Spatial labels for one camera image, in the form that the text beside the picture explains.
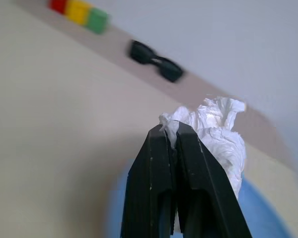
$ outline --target white tissue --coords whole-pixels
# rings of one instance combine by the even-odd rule
[[[179,128],[177,121],[192,126],[199,139],[224,168],[237,198],[242,184],[246,150],[242,137],[231,129],[236,114],[244,109],[243,102],[217,97],[213,100],[205,99],[195,112],[181,106],[174,113],[163,113],[159,117],[173,148]]]

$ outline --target sunglasses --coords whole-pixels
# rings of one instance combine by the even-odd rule
[[[177,64],[167,58],[158,56],[154,50],[138,41],[131,42],[129,57],[141,64],[157,66],[160,75],[171,82],[177,81],[184,73]]]

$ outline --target green block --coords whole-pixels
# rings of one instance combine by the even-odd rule
[[[108,21],[108,14],[97,8],[92,8],[89,12],[86,28],[95,32],[96,34],[102,34],[106,30]]]

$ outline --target sunglasses lens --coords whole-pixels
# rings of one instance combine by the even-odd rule
[[[171,82],[175,82],[183,75],[183,70],[167,59],[162,61],[159,68],[160,74]]]
[[[145,46],[144,44],[133,41],[130,48],[129,56],[138,63],[147,64],[151,61],[152,58],[155,57],[155,53],[152,49]]]

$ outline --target yellow block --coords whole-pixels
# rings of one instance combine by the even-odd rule
[[[92,5],[84,1],[70,0],[66,9],[66,17],[78,25],[86,25],[91,8]]]

